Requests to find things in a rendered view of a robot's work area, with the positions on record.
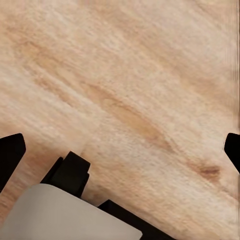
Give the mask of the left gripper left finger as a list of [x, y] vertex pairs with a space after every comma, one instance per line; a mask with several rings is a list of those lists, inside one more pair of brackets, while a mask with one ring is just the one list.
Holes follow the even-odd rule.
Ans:
[[26, 153], [22, 133], [0, 138], [0, 193]]

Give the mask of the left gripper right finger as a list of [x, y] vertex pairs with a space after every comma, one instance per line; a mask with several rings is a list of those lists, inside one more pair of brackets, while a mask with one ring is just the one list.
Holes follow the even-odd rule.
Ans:
[[229, 133], [227, 135], [224, 151], [240, 173], [240, 135]]

